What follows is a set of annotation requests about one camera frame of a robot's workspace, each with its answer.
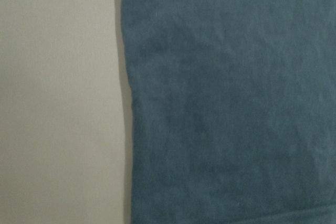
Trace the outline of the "brown table mat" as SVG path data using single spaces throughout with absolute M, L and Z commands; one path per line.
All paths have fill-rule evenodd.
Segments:
M 1 0 L 1 223 L 129 223 L 120 0 Z

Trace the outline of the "black graphic t-shirt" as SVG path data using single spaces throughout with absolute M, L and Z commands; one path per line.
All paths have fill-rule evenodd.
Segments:
M 132 223 L 335 223 L 335 0 L 121 0 Z

